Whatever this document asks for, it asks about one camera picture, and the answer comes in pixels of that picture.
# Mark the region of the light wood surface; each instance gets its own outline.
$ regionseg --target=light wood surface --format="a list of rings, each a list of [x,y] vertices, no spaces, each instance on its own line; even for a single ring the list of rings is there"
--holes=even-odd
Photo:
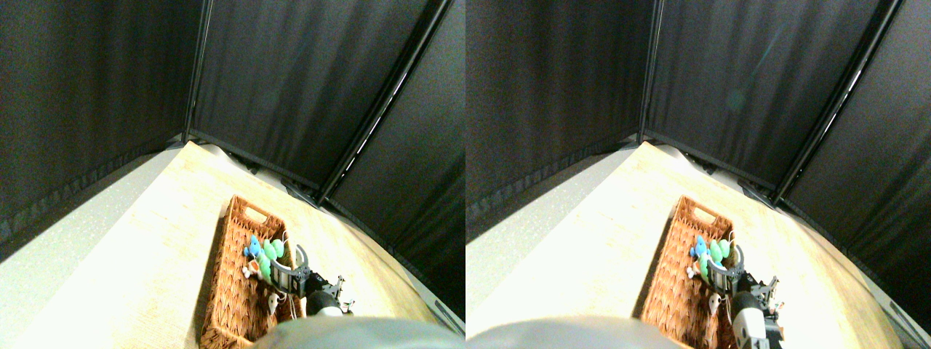
[[[16,346],[196,348],[211,245],[233,195],[284,220],[311,269],[331,282],[343,275],[356,315],[436,322],[397,261],[367,236],[188,143]]]
[[[632,316],[681,195],[734,222],[753,276],[779,277],[786,347],[901,347],[850,261],[825,250],[820,236],[647,143],[467,315],[466,337],[534,318]]]

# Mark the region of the basket handle hole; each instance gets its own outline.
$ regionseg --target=basket handle hole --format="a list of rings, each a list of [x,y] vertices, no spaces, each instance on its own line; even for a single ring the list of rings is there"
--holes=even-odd
[[[246,210],[244,213],[246,214],[246,217],[249,217],[250,220],[253,220],[253,221],[256,221],[262,224],[265,224],[265,221],[268,220],[268,217],[263,215],[261,212],[255,209],[249,208],[249,207],[246,207]]]
[[[718,220],[717,217],[714,217],[714,215],[707,213],[704,209],[701,209],[701,208],[695,208],[692,214],[695,215],[695,217],[698,218],[700,221],[703,221],[708,224],[714,224],[714,222]]]

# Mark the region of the wicker basket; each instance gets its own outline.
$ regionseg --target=wicker basket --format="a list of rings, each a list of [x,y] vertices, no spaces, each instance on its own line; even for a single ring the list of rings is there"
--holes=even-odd
[[[265,220],[258,222],[250,218],[246,208],[263,215]],[[247,279],[242,274],[242,267],[247,262],[242,250],[250,241],[251,235],[256,235],[260,240],[286,241],[285,253],[278,262],[292,268],[294,266],[285,223],[242,197],[234,195],[226,210],[223,237],[220,239],[213,265],[213,283],[210,287],[203,335],[200,337],[201,348],[246,347],[278,322],[292,318],[291,302],[280,303],[275,316],[271,316],[268,298],[264,294],[266,291],[272,291],[272,287],[255,276]],[[303,317],[304,309],[301,308],[301,303],[295,302],[293,305],[297,317]]]
[[[697,209],[707,213],[713,221],[696,216]],[[708,297],[713,292],[711,286],[703,283],[698,275],[689,279],[685,269],[694,261],[689,248],[695,245],[696,235],[702,235],[707,241],[730,238],[733,249],[734,226],[730,220],[685,195],[679,199],[674,212],[641,321],[659,327],[667,337],[694,348],[733,348],[734,333],[724,305],[712,316],[708,309]],[[732,253],[722,263],[733,265],[734,256]]]

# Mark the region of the plush toy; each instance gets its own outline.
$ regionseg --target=plush toy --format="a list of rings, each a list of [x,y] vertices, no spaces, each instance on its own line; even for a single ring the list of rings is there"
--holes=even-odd
[[[249,255],[255,258],[259,254],[262,254],[262,245],[259,244],[259,239],[253,235],[249,243]]]
[[[278,308],[278,294],[272,293],[271,296],[268,296],[268,313],[271,315],[275,314],[275,309]]]
[[[262,275],[259,274],[259,263],[255,260],[249,261],[246,263],[246,266],[242,267],[242,275],[246,278],[249,278],[253,274],[256,274],[259,279],[262,279]]]
[[[705,246],[705,239],[698,235],[695,237],[695,247],[689,248],[689,255],[693,258],[700,257],[703,253],[708,251],[708,247]]]
[[[689,275],[689,278],[693,278],[695,275],[700,274],[698,270],[698,262],[692,262],[692,265],[686,267],[685,273]]]
[[[275,252],[277,252],[278,258],[281,258],[281,256],[285,255],[285,243],[284,242],[282,242],[279,239],[275,239],[275,241],[272,241],[272,246],[275,247]]]
[[[719,305],[721,305],[721,295],[712,293],[711,297],[708,299],[708,308],[711,311],[712,316],[718,314]]]
[[[269,284],[272,283],[272,260],[268,259],[265,254],[259,255],[259,271],[262,272],[263,280]]]
[[[262,250],[265,253],[265,257],[268,257],[272,260],[278,258],[278,252],[276,251],[275,247],[272,246],[271,240],[265,240],[265,245],[262,246]]]
[[[723,257],[723,258],[729,257],[729,256],[731,255],[731,242],[722,239],[721,241],[718,242],[718,244],[721,245],[721,246],[720,246],[720,248],[721,248],[721,257]]]
[[[711,240],[710,248],[711,260],[715,263],[721,263],[721,245],[717,241]]]

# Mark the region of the black curtain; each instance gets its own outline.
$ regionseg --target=black curtain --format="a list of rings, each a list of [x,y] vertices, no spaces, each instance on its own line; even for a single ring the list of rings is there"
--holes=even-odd
[[[0,3],[2,250],[24,244],[16,233],[61,200],[182,132],[200,8]]]
[[[192,133],[318,190],[425,3],[216,2]]]
[[[463,3],[447,11],[331,198],[466,318]]]
[[[775,189],[878,0],[664,3],[646,134]]]
[[[478,0],[465,11],[473,221],[636,132],[653,4]]]
[[[789,201],[931,330],[931,4],[905,1]]]

